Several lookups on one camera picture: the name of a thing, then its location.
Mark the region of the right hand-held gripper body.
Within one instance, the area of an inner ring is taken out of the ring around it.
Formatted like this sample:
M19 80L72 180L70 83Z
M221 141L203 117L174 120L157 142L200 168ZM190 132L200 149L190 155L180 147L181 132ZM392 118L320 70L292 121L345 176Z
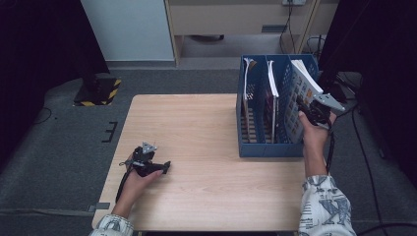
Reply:
M307 117L315 126L330 126L330 111L332 109L344 111L342 106L330 93L315 94L308 106Z

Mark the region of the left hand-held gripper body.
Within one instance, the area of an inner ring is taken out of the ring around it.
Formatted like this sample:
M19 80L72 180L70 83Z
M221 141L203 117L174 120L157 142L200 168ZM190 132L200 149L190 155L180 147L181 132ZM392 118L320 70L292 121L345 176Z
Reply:
M133 151L131 166L141 177L148 176L152 172L162 169L161 164L152 162L156 150L157 147L143 142L141 146L136 147Z

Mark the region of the white picture-grid book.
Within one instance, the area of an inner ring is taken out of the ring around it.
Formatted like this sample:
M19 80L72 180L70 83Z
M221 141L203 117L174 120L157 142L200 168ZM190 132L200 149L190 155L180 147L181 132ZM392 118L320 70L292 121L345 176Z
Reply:
M291 66L292 76L284 124L288 141L299 144L303 137L303 126L298 118L297 99L300 98L302 104L309 105L316 94L322 94L324 91L314 81L301 59L292 60Z

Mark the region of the purple magazine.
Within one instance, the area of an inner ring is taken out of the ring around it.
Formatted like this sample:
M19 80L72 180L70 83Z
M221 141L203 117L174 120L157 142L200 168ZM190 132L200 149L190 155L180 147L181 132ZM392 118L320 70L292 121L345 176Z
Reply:
M271 143L274 144L277 141L277 131L276 131L276 127L277 127L277 112L278 112L278 98L279 98L279 93L276 87L276 79L275 79L275 74L274 74L274 70L273 70L273 60L269 60L268 61L268 80L269 80L269 88L271 91L271 96L272 96L272 124L271 124Z
M270 142L273 144L275 140L275 110L277 91L273 75L273 62L267 61L268 65L268 84L266 85L266 100L265 100L265 116L270 129Z

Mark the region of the blue file rack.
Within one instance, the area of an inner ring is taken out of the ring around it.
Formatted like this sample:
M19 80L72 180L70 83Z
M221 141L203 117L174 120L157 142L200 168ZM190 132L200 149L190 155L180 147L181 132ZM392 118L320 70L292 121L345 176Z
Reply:
M255 138L248 143L244 129L243 89L244 89L244 57L252 58L256 64L250 69L248 75L249 106L253 111L253 125L251 131ZM293 157L302 154L302 144L292 144L288 141L284 116L289 97L290 80L292 76L292 60L301 59L307 71L315 79L318 75L318 66L313 56L309 54L295 55L244 55L241 57L240 74L236 100L236 121L238 133L239 155L242 157ZM266 85L268 84L267 61L273 60L273 70L276 87L279 93L279 106L277 112L277 141L270 142L270 129L265 116Z

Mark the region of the person's right hand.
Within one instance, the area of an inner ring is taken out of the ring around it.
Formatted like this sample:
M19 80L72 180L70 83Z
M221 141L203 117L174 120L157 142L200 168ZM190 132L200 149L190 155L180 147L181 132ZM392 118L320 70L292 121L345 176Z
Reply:
M311 124L307 115L302 111L298 113L298 117L304 128L303 141L305 148L322 151L328 139L329 130Z

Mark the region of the person's left hand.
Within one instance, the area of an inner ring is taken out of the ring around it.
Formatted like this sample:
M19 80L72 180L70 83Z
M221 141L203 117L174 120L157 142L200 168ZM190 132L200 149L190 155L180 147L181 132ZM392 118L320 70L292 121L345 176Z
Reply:
M131 207L139 196L145 191L146 187L156 180L162 173L162 170L157 170L146 177L141 177L136 171L132 171L124 183L117 205Z

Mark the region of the black stand with striped base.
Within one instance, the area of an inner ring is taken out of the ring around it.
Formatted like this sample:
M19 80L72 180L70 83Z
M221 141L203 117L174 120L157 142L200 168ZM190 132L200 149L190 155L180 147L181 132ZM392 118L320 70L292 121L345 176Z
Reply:
M338 83L336 75L322 73L319 78L319 85L324 90L324 93L330 93L338 102L347 102L347 97Z
M87 62L76 62L76 69L83 80L74 98L75 106L109 105L121 84L110 74L96 74Z

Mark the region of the black tape mark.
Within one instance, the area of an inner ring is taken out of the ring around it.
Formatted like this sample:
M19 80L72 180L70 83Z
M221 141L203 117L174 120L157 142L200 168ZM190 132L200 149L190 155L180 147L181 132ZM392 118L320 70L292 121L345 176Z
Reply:
M102 140L103 143L111 143L114 137L114 134L117 130L118 122L117 121L110 121L110 127L104 131L107 137Z

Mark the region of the grey tape piece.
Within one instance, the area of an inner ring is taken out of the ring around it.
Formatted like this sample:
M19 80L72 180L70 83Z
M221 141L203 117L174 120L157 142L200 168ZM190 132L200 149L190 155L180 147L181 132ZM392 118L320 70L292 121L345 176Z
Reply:
M98 209L109 209L110 203L96 203L88 206L88 212L96 212Z

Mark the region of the black curtain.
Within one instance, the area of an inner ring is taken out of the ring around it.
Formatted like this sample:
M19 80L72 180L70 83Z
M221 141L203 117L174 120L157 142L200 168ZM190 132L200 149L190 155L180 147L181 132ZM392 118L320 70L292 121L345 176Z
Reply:
M417 0L339 0L319 68L324 89L339 72L363 76L359 98L385 155L417 188Z
M0 168L76 62L108 71L81 0L0 0Z

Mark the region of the beige wooden cabinet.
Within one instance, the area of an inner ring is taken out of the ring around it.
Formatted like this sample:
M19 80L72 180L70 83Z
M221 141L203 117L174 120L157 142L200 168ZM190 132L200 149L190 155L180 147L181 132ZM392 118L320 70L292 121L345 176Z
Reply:
M300 53L313 35L328 33L340 0L164 0L174 62L187 35L280 33L285 53Z

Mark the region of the white cabinet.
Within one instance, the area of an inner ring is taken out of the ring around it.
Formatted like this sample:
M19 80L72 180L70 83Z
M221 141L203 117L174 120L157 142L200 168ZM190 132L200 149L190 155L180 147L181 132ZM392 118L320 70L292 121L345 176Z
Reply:
M81 0L106 61L173 61L164 0Z

